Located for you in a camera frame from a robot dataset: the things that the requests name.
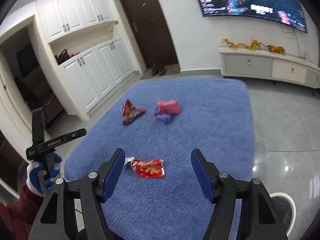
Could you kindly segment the maroon sleeve forearm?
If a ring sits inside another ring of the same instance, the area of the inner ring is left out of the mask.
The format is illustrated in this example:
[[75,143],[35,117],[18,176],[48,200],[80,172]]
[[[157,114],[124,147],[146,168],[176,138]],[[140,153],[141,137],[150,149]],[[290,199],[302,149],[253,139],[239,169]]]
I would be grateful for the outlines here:
[[15,204],[1,203],[1,239],[28,239],[42,202],[43,195],[26,183]]

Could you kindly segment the blue white gloved hand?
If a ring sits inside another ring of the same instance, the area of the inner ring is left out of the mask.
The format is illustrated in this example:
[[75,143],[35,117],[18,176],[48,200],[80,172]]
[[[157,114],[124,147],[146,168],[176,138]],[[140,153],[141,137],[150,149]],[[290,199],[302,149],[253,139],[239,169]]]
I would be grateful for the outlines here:
[[55,155],[55,163],[53,167],[47,172],[44,169],[44,164],[38,161],[32,161],[27,167],[26,185],[28,189],[37,196],[43,197],[40,178],[44,180],[47,191],[52,187],[53,183],[61,177],[60,164],[62,159],[59,155]]

